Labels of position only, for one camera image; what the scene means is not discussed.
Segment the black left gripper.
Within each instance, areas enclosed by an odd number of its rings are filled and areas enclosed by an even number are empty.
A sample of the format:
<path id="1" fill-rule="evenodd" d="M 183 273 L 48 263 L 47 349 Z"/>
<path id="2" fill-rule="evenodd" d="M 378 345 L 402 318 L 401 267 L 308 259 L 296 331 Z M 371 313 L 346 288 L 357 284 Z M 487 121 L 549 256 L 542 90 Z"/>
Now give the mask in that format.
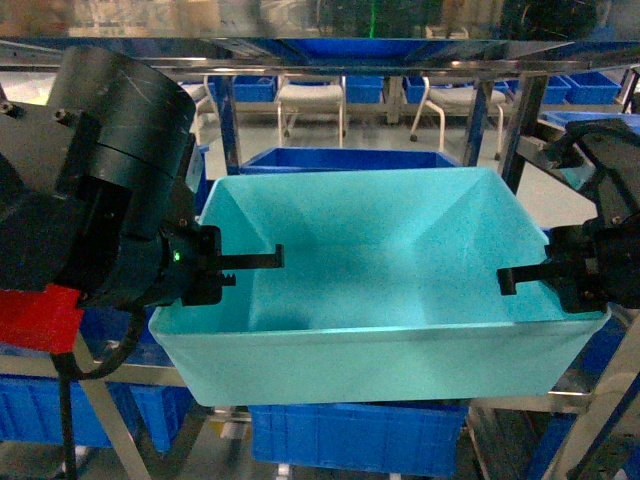
<path id="1" fill-rule="evenodd" d="M 167 306 L 180 299 L 183 306 L 215 305 L 223 289 L 237 283 L 222 269 L 277 269 L 284 267 L 284 246 L 271 254 L 222 255 L 221 230 L 191 225 L 160 230 L 162 261 L 154 283 L 144 293 L 145 306 Z"/>

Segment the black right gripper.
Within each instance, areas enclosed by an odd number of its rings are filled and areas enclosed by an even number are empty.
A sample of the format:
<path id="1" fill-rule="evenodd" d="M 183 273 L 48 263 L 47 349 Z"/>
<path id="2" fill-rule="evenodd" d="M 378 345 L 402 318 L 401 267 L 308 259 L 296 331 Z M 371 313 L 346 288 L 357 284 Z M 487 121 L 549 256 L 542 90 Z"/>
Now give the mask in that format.
<path id="1" fill-rule="evenodd" d="M 609 303 L 639 307 L 637 214 L 610 226 L 592 219 L 554 227 L 545 250 L 546 263 L 497 270 L 502 295 L 515 295 L 519 283 L 543 281 L 569 313 L 605 310 Z"/>

